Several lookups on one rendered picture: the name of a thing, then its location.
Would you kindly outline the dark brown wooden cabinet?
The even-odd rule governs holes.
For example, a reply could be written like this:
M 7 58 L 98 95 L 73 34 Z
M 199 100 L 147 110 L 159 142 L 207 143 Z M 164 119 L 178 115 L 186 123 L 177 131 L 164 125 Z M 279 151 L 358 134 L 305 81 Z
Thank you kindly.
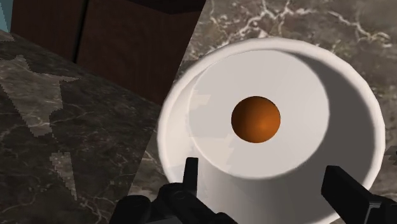
M 206 0 L 13 0 L 11 31 L 156 104 Z

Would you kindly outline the white bowl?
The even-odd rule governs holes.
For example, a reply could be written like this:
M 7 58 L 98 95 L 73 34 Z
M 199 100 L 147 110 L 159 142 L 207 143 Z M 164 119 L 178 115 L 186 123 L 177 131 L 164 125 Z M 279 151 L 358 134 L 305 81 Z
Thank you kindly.
M 281 114 L 262 143 L 232 128 L 245 98 L 272 101 Z M 253 38 L 197 61 L 174 84 L 160 114 L 157 145 L 170 182 L 198 158 L 198 198 L 238 224 L 330 224 L 324 172 L 338 165 L 364 187 L 377 177 L 385 124 L 368 83 L 344 60 L 304 41 Z

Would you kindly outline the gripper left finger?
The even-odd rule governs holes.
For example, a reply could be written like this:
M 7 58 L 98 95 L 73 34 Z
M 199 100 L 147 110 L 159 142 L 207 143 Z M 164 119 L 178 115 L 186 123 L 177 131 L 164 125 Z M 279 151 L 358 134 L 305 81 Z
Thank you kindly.
M 183 181 L 163 185 L 153 201 L 143 195 L 119 200 L 109 224 L 238 224 L 197 198 L 198 162 L 197 158 L 188 157 Z

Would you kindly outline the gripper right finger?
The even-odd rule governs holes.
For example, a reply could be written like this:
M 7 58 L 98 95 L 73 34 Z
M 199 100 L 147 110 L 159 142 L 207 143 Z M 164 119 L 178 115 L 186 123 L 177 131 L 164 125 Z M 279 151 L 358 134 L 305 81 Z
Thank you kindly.
M 397 224 L 397 202 L 370 193 L 341 167 L 326 167 L 321 195 L 345 224 Z

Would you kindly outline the orange ball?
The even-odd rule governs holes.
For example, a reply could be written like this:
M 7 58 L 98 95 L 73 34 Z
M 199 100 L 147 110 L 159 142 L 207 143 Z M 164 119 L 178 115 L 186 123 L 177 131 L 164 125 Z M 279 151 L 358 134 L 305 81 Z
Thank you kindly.
M 240 101 L 233 109 L 231 125 L 235 134 L 249 143 L 263 143 L 278 131 L 281 116 L 277 106 L 260 96 Z

